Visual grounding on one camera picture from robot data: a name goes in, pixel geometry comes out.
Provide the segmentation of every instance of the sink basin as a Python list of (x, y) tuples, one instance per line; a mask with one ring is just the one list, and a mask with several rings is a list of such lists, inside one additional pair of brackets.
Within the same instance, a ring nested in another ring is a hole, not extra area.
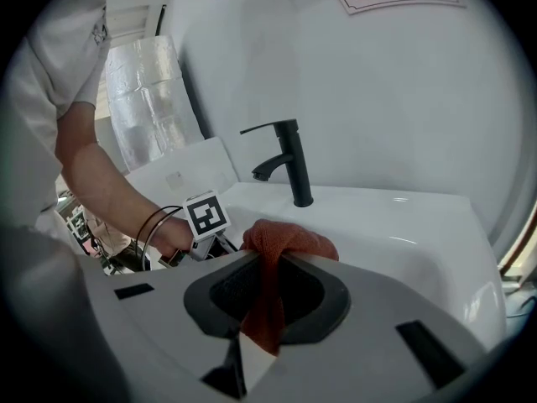
[(493, 251), (468, 199), (421, 192), (312, 186), (296, 207), (289, 186), (237, 183), (222, 193), (237, 247), (259, 218), (328, 237), (340, 261), (394, 278), (465, 325), (487, 349), (506, 333)]

